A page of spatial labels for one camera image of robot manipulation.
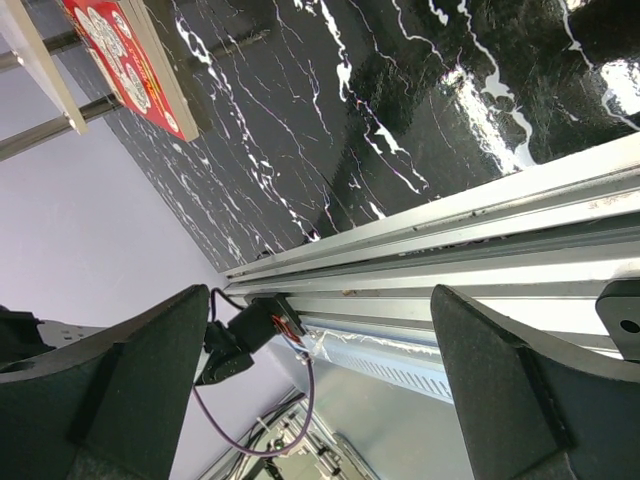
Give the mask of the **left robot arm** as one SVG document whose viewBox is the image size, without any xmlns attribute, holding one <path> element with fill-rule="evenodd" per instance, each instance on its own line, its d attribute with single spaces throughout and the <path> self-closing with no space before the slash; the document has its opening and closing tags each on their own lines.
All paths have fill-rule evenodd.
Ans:
<svg viewBox="0 0 640 480">
<path fill-rule="evenodd" d="M 228 323 L 208 321 L 209 301 L 189 291 L 109 328 L 40 320 L 1 310 L 1 384 L 36 381 L 79 387 L 220 383 L 250 368 L 279 331 L 263 307 L 242 309 Z"/>
</svg>

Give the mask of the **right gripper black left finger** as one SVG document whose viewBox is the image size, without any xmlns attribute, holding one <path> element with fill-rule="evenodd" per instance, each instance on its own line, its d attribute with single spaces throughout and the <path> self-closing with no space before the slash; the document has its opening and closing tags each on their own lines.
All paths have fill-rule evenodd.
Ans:
<svg viewBox="0 0 640 480">
<path fill-rule="evenodd" d="M 204 285 L 172 297 L 189 291 L 209 301 Z M 166 479 L 191 388 L 48 380 L 7 390 L 1 384 L 1 476 Z"/>
</svg>

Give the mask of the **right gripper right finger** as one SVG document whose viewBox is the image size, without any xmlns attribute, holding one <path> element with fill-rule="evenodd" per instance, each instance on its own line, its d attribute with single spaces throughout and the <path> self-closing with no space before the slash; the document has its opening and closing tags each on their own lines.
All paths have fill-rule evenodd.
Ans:
<svg viewBox="0 0 640 480">
<path fill-rule="evenodd" d="M 477 479 L 636 479 L 639 366 L 438 285 L 432 323 Z"/>
</svg>

